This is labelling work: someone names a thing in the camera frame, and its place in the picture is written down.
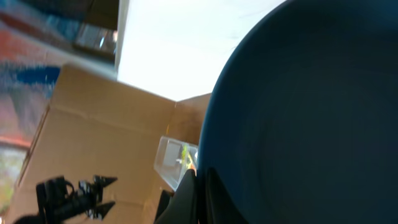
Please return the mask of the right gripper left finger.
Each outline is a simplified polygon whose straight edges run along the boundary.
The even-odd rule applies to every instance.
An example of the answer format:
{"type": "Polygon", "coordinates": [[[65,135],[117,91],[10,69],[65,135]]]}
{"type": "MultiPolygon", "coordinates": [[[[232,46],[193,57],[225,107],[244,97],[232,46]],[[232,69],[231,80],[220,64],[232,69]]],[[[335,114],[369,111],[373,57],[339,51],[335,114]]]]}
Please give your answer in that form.
{"type": "Polygon", "coordinates": [[[197,179],[193,169],[186,171],[168,207],[154,224],[197,224],[197,179]]]}

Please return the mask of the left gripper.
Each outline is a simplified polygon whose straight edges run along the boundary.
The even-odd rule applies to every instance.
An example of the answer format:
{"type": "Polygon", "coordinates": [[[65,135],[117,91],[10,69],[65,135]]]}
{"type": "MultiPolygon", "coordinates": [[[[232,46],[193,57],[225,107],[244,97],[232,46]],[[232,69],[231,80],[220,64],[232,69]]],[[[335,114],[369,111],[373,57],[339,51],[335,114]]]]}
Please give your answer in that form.
{"type": "Polygon", "coordinates": [[[95,175],[93,182],[81,180],[78,188],[63,176],[36,185],[39,217],[44,223],[61,223],[82,213],[92,220],[104,220],[116,202],[100,205],[103,188],[117,181],[117,177],[95,175]]]}

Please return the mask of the yellow green snack wrapper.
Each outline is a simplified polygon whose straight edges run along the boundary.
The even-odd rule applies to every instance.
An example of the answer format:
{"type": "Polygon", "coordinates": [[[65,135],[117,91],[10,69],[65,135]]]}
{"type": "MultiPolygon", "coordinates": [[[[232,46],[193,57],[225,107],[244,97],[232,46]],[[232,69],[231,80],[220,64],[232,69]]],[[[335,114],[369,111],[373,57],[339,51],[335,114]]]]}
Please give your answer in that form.
{"type": "Polygon", "coordinates": [[[182,166],[185,169],[197,169],[197,148],[184,145],[182,150],[182,166]]]}

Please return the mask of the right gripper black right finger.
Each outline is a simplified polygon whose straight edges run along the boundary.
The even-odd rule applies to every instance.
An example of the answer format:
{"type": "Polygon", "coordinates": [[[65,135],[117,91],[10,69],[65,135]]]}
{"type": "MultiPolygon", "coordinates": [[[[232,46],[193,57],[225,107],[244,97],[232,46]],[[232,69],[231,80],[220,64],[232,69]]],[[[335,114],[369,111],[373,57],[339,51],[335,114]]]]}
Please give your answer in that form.
{"type": "Polygon", "coordinates": [[[205,177],[205,210],[209,224],[248,224],[214,168],[208,169],[205,177]]]}

